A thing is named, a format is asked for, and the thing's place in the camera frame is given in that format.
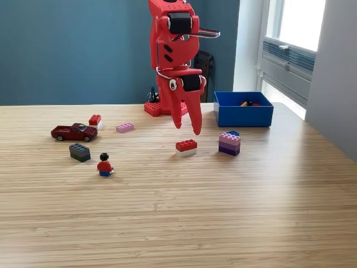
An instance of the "window blind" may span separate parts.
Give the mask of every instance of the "window blind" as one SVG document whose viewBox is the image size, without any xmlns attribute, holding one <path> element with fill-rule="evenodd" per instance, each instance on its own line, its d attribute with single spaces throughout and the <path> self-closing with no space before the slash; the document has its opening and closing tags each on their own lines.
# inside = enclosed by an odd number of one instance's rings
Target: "window blind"
<svg viewBox="0 0 357 268">
<path fill-rule="evenodd" d="M 292 47 L 282 49 L 279 45 L 268 41 L 263 42 L 263 51 L 264 53 L 271 54 L 289 64 L 296 65 L 299 68 L 308 71 L 313 71 L 313 66 L 315 64 L 315 55 L 313 54 L 305 53 Z"/>
</svg>

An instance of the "red robot arm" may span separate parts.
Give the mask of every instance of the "red robot arm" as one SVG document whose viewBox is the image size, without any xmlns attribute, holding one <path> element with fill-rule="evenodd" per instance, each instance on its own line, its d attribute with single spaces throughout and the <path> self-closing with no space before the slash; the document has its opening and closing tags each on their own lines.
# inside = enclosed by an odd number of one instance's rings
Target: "red robot arm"
<svg viewBox="0 0 357 268">
<path fill-rule="evenodd" d="M 153 17 L 150 43 L 152 69 L 157 72 L 161 110 L 181 127 L 181 101 L 187 105 L 194 133 L 202 127 L 200 95 L 206 79 L 187 63 L 199 50 L 199 37 L 216 38 L 217 31 L 200 28 L 200 20 L 185 0 L 148 0 Z"/>
</svg>

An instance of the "gray lego brick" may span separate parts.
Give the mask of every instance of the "gray lego brick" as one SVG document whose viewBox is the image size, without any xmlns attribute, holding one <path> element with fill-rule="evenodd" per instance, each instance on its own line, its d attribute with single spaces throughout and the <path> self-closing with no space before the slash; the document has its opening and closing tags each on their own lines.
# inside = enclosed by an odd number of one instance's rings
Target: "gray lego brick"
<svg viewBox="0 0 357 268">
<path fill-rule="evenodd" d="M 84 157 L 86 155 L 90 155 L 89 148 L 85 147 L 80 143 L 75 143 L 69 146 L 69 152 L 74 155 L 78 155 L 79 157 Z"/>
<path fill-rule="evenodd" d="M 74 154 L 71 153 L 71 157 L 74 158 L 75 160 L 80 161 L 80 162 L 86 162 L 86 161 L 90 160 L 90 155 L 86 155 L 84 157 L 80 157 L 78 155 L 74 155 Z"/>
</svg>

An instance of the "minifigure red shirt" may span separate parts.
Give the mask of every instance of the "minifigure red shirt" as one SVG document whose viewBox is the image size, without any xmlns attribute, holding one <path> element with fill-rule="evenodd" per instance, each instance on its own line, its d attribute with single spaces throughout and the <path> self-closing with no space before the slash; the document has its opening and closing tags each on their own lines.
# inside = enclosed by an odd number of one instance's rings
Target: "minifigure red shirt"
<svg viewBox="0 0 357 268">
<path fill-rule="evenodd" d="M 110 165 L 109 162 L 100 162 L 97 166 L 97 169 L 99 171 L 111 172 L 112 166 Z"/>
</svg>

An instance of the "white wall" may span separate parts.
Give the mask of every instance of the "white wall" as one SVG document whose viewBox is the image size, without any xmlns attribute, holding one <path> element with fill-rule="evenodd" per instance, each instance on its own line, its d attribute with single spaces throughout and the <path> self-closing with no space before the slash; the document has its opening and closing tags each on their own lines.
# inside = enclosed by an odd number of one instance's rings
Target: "white wall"
<svg viewBox="0 0 357 268">
<path fill-rule="evenodd" d="M 255 91 L 264 0 L 240 0 L 233 91 Z"/>
<path fill-rule="evenodd" d="M 326 0 L 306 121 L 357 161 L 357 0 Z"/>
</svg>

